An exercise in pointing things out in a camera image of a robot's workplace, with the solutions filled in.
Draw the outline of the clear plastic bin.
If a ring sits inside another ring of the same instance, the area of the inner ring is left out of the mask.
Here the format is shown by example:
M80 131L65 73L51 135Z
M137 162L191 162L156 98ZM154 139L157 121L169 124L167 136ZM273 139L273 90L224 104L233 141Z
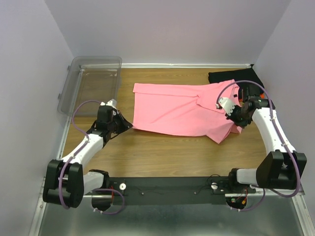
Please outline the clear plastic bin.
M71 116L85 101L117 100L122 59L117 56L75 57L59 97L58 112Z

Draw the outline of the pink t shirt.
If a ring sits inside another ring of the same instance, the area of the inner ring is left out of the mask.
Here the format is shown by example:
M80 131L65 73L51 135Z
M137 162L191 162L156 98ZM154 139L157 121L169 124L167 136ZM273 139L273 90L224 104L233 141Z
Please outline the pink t shirt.
M238 91L233 80L199 86L136 83L133 127L174 136L207 136L219 144L242 128L216 108L217 97L222 93L238 104Z

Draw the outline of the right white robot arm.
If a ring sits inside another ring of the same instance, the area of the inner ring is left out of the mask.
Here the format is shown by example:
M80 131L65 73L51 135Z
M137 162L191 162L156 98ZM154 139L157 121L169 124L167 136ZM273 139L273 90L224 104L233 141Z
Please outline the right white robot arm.
M226 118L236 126L246 127L254 122L263 139L266 157L256 169L234 168L226 181L227 189L239 192L244 185L299 192L301 176L307 163L304 153L297 152L287 139L277 118L275 106L268 95L261 98L248 88L243 92L245 102L237 105L228 97L219 97L217 107L223 108Z

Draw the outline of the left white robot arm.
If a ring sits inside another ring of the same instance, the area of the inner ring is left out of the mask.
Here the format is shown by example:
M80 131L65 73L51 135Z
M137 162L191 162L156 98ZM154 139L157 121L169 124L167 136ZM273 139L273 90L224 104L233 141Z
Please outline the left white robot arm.
M77 208L84 195L92 191L104 194L111 190L106 171L91 170L84 174L83 169L110 140L131 128L132 124L117 109L114 99L101 102L96 120L83 133L81 143L62 159L49 162L42 196L44 202L65 209Z

